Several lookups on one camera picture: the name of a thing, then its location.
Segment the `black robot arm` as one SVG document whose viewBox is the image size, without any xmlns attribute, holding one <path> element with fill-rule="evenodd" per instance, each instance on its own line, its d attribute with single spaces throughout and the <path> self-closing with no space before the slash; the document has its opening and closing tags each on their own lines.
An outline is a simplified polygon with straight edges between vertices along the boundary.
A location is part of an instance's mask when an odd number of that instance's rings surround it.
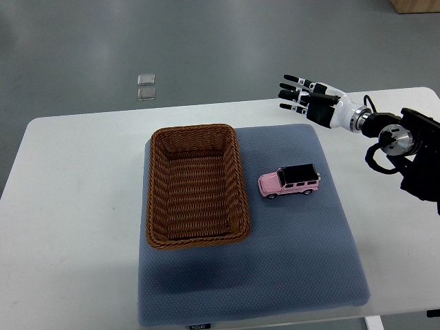
<svg viewBox="0 0 440 330">
<path fill-rule="evenodd" d="M 359 120 L 363 135 L 377 138 L 365 161 L 374 171 L 400 173 L 400 188 L 422 201 L 439 203 L 439 123 L 418 111 L 370 113 Z"/>
</svg>

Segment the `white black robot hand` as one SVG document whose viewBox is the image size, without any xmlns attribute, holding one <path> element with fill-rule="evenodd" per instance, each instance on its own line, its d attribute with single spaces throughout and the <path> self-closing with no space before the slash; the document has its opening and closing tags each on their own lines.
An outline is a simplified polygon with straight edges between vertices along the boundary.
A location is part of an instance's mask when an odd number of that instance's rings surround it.
<svg viewBox="0 0 440 330">
<path fill-rule="evenodd" d="M 352 133 L 362 129 L 373 110 L 353 102 L 349 95 L 323 82 L 284 75 L 278 97 L 280 108 L 299 113 L 309 121 L 328 129 L 343 128 Z"/>
</svg>

